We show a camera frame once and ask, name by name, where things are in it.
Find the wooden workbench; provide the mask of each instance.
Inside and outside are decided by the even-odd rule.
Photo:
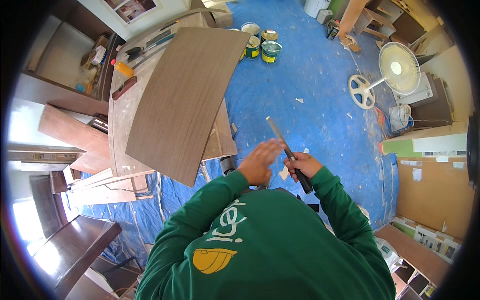
[[[184,17],[180,22],[165,29],[171,29],[172,33],[176,33],[181,27],[208,27],[207,22],[201,13],[195,13]],[[147,32],[140,35],[138,38],[132,39],[131,42],[123,45],[117,54],[117,60],[126,62],[127,55],[125,50],[133,47],[145,47],[148,40],[161,34],[155,29],[149,29]],[[145,55],[149,55],[161,46],[157,46]],[[154,68],[162,57],[162,50],[149,58],[135,69],[137,76],[137,83],[118,100],[113,100],[111,94],[116,91],[127,77],[118,71],[114,71],[112,84],[110,89],[110,101],[108,107],[108,143],[110,147],[110,160],[112,165],[113,176],[125,176],[133,173],[144,172],[151,170],[150,167],[142,164],[138,160],[125,154],[125,148],[130,135],[130,128],[132,127],[133,117],[137,111],[138,104],[142,98],[145,87],[152,76]],[[138,57],[128,65],[134,66],[143,57]],[[152,138],[155,138],[155,128],[152,128]],[[216,121],[213,125],[210,137],[207,141],[202,160],[208,160],[223,156],[237,154],[235,142],[232,140],[230,131],[230,123],[228,121],[227,107],[225,100],[222,102],[218,111]]]

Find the green long-sleeve shirt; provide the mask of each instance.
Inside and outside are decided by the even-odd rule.
[[[323,167],[312,178],[336,236],[302,201],[240,194],[238,171],[198,190],[165,221],[138,299],[393,299],[367,218]]]

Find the paint bucket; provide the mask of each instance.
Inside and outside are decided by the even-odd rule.
[[[257,58],[260,55],[260,39],[256,36],[251,36],[243,54],[250,60]]]
[[[232,31],[240,31],[240,29],[237,29],[237,28],[230,28],[229,30],[232,30]],[[239,62],[241,62],[241,60],[243,59],[243,56],[245,55],[244,52],[245,52],[245,50],[241,53]]]
[[[260,38],[260,26],[255,23],[247,22],[241,26],[241,30]]]
[[[278,40],[278,33],[275,30],[265,29],[262,31],[260,43],[263,44],[264,41],[274,41]]]
[[[262,59],[267,63],[276,62],[278,55],[282,52],[282,46],[274,41],[262,43]]]

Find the green panel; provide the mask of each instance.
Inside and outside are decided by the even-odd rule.
[[[383,141],[384,154],[396,153],[397,157],[422,157],[422,152],[413,152],[413,140]]]
[[[330,2],[330,5],[328,6],[328,9],[333,12],[332,16],[336,15],[336,12],[340,8],[340,6],[342,6],[342,3],[344,1],[347,1],[347,0],[332,0],[332,2]]]
[[[406,235],[410,236],[410,237],[414,237],[415,236],[415,230],[413,230],[412,228],[409,228],[403,224],[400,224],[400,223],[397,223],[397,222],[393,222],[392,225],[396,228],[398,228],[398,230],[402,231],[403,233],[405,233]]]

